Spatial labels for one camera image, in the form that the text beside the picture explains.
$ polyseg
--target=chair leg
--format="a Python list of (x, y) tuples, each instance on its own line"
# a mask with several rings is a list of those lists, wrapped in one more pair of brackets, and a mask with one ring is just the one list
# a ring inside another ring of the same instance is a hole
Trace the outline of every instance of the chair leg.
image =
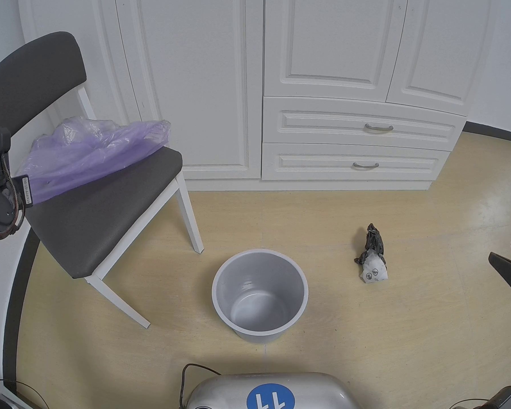
[(132, 309), (127, 303), (125, 303), (125, 301), (120, 296), (113, 292), (109, 286), (97, 276), (92, 274), (91, 276), (87, 276), (85, 280), (142, 327), (145, 327), (146, 329), (150, 327), (150, 322), (148, 320), (146, 320), (136, 310)]
[(187, 227), (187, 232), (191, 239), (191, 244), (197, 253), (202, 253), (204, 250), (203, 240), (200, 238), (199, 228), (197, 227), (197, 221), (195, 220), (195, 214), (191, 207), (191, 201), (189, 194), (187, 193), (186, 182), (184, 180), (184, 173), (180, 171), (176, 176), (178, 182), (178, 191), (176, 191), (176, 198), (184, 217), (184, 223)]

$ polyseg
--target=chair backrest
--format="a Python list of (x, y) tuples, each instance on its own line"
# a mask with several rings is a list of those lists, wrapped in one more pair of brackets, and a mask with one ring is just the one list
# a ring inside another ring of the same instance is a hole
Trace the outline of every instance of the chair backrest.
[(49, 33), (23, 45), (0, 62), (0, 127), (13, 135), (86, 80), (71, 33)]

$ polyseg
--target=wooden floor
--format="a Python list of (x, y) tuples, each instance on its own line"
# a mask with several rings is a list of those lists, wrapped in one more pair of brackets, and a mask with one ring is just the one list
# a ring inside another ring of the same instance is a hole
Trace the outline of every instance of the wooden floor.
[[(511, 142), (463, 133), (429, 191), (206, 192), (191, 201), (202, 255), (171, 201), (105, 279), (148, 330), (40, 246), (18, 379), (51, 408), (177, 409), (188, 362), (222, 373), (326, 372), (366, 409), (447, 409), (511, 385), (511, 289), (487, 261), (490, 251), (511, 258)], [(366, 285), (354, 258), (370, 222), (389, 280)], [(290, 256), (309, 285), (299, 322), (266, 346), (230, 331), (210, 296), (227, 258), (261, 247)], [(188, 394), (206, 377), (189, 372)]]

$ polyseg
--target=white symbol on logo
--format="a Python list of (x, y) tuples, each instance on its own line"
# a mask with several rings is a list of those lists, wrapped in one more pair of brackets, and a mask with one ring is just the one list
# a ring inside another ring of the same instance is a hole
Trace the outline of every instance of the white symbol on logo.
[[(255, 400), (257, 401), (257, 409), (269, 409), (269, 405), (263, 405), (261, 402), (261, 394), (255, 395)], [(282, 409), (286, 403), (278, 403), (278, 394), (273, 392), (273, 406), (275, 409)]]

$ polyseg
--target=white wardrobe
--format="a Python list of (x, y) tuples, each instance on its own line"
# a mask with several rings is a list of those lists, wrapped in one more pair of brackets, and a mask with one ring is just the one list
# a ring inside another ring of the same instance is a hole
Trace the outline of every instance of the white wardrobe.
[[(427, 189), (495, 0), (19, 0), (77, 39), (99, 118), (167, 119), (191, 189)], [(71, 99), (49, 111), (75, 114)]]

